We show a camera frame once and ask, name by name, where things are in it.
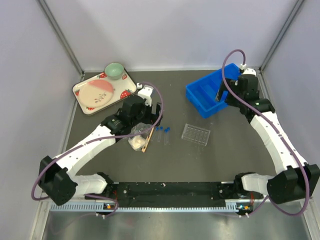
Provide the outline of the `blue capped test tube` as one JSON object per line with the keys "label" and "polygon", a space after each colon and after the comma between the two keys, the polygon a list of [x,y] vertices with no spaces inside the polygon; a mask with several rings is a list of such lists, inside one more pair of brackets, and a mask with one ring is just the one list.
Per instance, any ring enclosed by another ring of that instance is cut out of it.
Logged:
{"label": "blue capped test tube", "polygon": [[168,145],[168,144],[169,144],[170,130],[171,130],[170,127],[167,127],[167,128],[164,130],[164,145]]}
{"label": "blue capped test tube", "polygon": [[157,132],[157,142],[159,143],[162,138],[163,127],[162,126],[157,127],[156,132]]}

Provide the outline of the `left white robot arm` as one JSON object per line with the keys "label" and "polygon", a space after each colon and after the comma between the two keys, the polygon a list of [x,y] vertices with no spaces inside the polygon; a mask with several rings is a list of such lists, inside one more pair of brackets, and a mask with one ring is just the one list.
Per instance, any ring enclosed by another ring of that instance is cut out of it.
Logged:
{"label": "left white robot arm", "polygon": [[161,104],[152,106],[137,95],[127,98],[118,111],[106,117],[86,138],[61,155],[46,156],[40,162],[38,186],[58,206],[74,197],[98,194],[109,198],[114,191],[112,180],[104,173],[78,175],[78,171],[104,149],[127,138],[142,123],[153,125],[160,115]]}

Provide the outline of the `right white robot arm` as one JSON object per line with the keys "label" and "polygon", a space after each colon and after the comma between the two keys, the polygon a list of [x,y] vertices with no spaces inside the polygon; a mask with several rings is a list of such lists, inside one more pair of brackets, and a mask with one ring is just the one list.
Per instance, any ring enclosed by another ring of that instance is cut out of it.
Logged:
{"label": "right white robot arm", "polygon": [[234,194],[245,198],[251,192],[257,192],[269,196],[275,204],[311,197],[320,178],[320,168],[308,164],[292,145],[272,103],[260,97],[258,78],[252,73],[241,74],[236,80],[226,78],[216,95],[217,101],[224,92],[227,92],[225,103],[239,108],[261,138],[276,172],[275,176],[253,172],[237,175]]}

